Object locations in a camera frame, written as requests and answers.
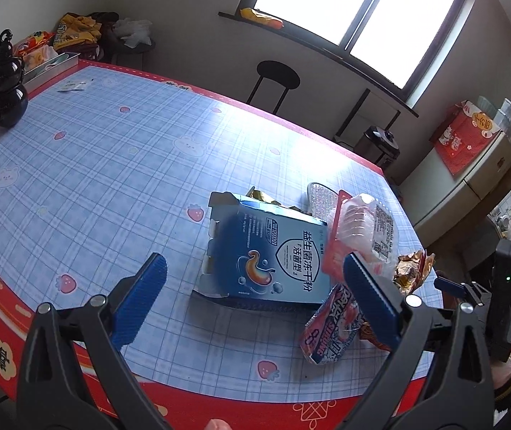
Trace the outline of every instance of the plastic food package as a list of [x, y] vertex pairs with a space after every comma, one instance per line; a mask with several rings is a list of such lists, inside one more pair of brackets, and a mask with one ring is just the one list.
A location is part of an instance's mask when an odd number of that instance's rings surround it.
[[381, 202], [366, 193], [352, 197], [339, 191], [323, 271], [336, 283], [345, 283], [343, 260], [349, 253], [358, 252], [372, 274], [392, 280], [397, 242], [397, 225]]
[[34, 34], [29, 35], [27, 38], [21, 40], [13, 47], [13, 54], [17, 57], [25, 56], [36, 48], [40, 48], [46, 45], [51, 38], [53, 38], [54, 32], [38, 31]]
[[31, 51], [31, 53], [26, 54], [23, 57], [24, 60], [24, 70], [30, 71], [31, 69], [40, 66], [45, 61], [53, 59], [58, 56], [58, 53], [54, 50], [54, 48], [49, 45], [43, 45], [40, 48], [36, 48]]
[[112, 31], [116, 37], [124, 40], [130, 48], [136, 48], [139, 43], [152, 45], [150, 40], [150, 26], [152, 23], [146, 19], [131, 21], [129, 18], [120, 19], [114, 23]]
[[314, 364], [338, 360], [353, 341], [363, 315], [351, 291], [337, 284], [329, 297], [306, 323], [300, 338], [305, 358]]

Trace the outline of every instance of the window frame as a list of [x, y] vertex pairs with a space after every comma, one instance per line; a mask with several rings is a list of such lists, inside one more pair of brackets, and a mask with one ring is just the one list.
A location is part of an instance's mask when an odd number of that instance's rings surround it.
[[[286, 33], [291, 36], [292, 39], [299, 39], [305, 42], [305, 44], [310, 44], [315, 48], [318, 48], [319, 51], [326, 51], [326, 55], [335, 56], [340, 58], [346, 64], [351, 65], [354, 69], [360, 71], [367, 78], [375, 81], [376, 84], [388, 90], [393, 96], [397, 97], [402, 101], [407, 101], [407, 99], [411, 96], [415, 88], [423, 79], [425, 73], [431, 67], [431, 64], [437, 57], [441, 47], [443, 47], [444, 42], [449, 36], [455, 22], [457, 21], [459, 15], [461, 14], [461, 9], [463, 9], [463, 5], [466, 0], [453, 0], [453, 3], [446, 14], [446, 17], [441, 24], [441, 27], [437, 31], [436, 36], [433, 41], [429, 45], [429, 48], [425, 52], [425, 55], [422, 57], [421, 61], [412, 72], [411, 77], [408, 79], [407, 83], [403, 88], [395, 85], [391, 80], [387, 79], [383, 74], [379, 71], [376, 71], [374, 68], [361, 61], [360, 59], [351, 55], [352, 47], [357, 42], [359, 36], [363, 32], [369, 18], [371, 17], [372, 12], [377, 8], [377, 5], [380, 0], [364, 0], [357, 15], [351, 22], [351, 25], [345, 32], [345, 35], [342, 38], [342, 41], [339, 45], [330, 42], [327, 39], [324, 39], [318, 34], [312, 33], [311, 31], [300, 27], [299, 25], [295, 25], [290, 21], [283, 20], [283, 28], [280, 30], [274, 30], [278, 33]], [[241, 17], [240, 10], [242, 8], [254, 8], [257, 0], [240, 0], [239, 5], [236, 9], [235, 15], [236, 17]]]

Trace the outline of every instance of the black stool seat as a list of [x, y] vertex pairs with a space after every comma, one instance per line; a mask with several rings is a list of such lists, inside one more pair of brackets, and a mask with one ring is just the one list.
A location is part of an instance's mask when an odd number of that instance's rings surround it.
[[254, 90], [252, 90], [250, 98], [246, 103], [248, 105], [250, 104], [264, 77], [266, 79], [271, 79], [272, 81], [276, 81], [278, 84], [281, 84], [283, 87], [285, 87], [279, 102], [273, 110], [273, 114], [276, 114], [277, 110], [280, 108], [280, 105], [283, 103], [283, 99], [285, 99], [285, 96], [288, 94], [288, 91], [298, 88], [301, 80], [299, 79], [297, 73], [287, 64], [283, 64], [279, 61], [273, 61], [270, 59], [262, 61], [257, 65], [257, 73], [259, 74], [259, 79], [255, 83], [256, 85]]

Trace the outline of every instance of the refrigerator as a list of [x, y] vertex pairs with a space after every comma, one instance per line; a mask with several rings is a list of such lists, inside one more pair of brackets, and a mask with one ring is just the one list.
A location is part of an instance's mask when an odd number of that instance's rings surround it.
[[400, 185], [403, 209], [428, 247], [463, 219], [511, 166], [511, 143], [504, 132], [457, 175], [433, 148]]

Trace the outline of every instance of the plastic bag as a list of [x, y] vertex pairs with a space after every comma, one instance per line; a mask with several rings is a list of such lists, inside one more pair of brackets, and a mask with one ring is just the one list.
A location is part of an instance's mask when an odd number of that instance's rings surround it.
[[31, 69], [40, 66], [45, 61], [53, 59], [58, 56], [58, 53], [49, 45], [43, 45], [36, 50], [31, 51], [31, 53], [26, 54], [23, 57], [24, 60], [24, 70], [30, 71]]
[[359, 252], [372, 274], [392, 280], [397, 265], [397, 225], [385, 205], [371, 195], [339, 191], [322, 270], [345, 283], [343, 260]]
[[131, 21], [126, 18], [116, 21], [112, 31], [116, 37], [124, 40], [127, 47], [135, 48], [139, 43], [152, 45], [150, 40], [151, 25], [152, 23], [146, 19]]

